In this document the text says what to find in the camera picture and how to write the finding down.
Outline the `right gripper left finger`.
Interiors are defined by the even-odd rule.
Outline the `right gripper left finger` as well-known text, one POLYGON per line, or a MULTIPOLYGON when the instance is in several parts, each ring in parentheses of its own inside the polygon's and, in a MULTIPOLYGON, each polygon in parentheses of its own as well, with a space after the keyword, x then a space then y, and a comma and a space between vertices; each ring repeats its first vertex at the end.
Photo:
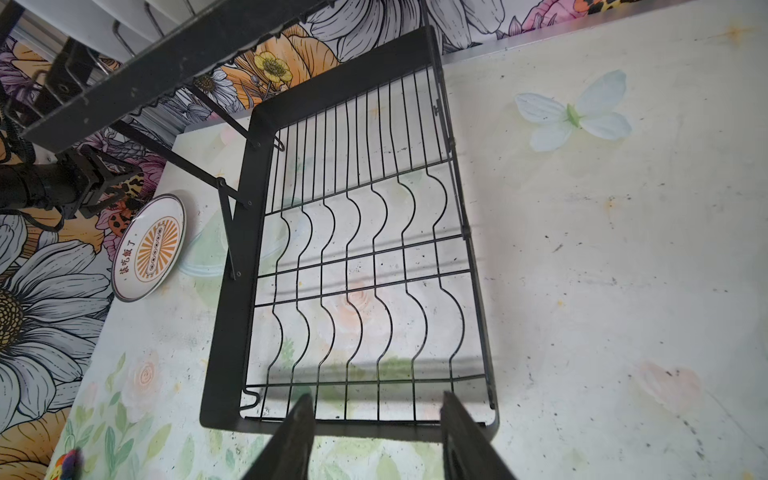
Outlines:
POLYGON ((314 437, 313 400, 305 394, 241 479, 307 479, 314 437))

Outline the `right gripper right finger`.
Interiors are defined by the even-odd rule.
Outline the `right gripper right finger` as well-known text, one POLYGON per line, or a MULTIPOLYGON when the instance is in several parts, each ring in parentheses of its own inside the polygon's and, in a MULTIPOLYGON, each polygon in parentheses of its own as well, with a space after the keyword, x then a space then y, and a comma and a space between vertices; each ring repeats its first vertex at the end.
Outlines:
POLYGON ((516 479, 458 397, 449 391, 443 393, 440 425, 445 479, 516 479))

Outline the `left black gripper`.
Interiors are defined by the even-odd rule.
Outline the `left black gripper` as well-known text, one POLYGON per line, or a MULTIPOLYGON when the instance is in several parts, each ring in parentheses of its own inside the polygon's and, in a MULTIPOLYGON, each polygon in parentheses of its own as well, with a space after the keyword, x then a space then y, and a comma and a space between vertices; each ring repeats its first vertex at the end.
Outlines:
POLYGON ((64 219, 85 218, 119 203, 128 183, 142 169, 90 145, 70 148, 50 164, 1 167, 1 212, 23 209, 57 210, 64 219))

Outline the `orange sunburst plate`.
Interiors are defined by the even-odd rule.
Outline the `orange sunburst plate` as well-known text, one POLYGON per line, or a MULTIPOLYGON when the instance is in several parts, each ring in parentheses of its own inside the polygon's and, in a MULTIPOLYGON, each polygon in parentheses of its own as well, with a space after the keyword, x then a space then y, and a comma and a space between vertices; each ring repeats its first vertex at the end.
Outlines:
POLYGON ((155 291, 179 258, 187 215, 180 198, 160 195, 128 224, 111 272, 117 299, 131 303, 155 291))

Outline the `small colourful toy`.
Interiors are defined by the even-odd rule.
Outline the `small colourful toy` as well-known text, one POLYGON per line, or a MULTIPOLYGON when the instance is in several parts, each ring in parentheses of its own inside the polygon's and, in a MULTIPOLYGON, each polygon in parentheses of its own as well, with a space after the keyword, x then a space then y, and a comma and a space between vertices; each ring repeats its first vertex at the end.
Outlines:
POLYGON ((83 455, 75 448, 62 455, 51 471, 51 480, 79 480, 83 471, 83 455))

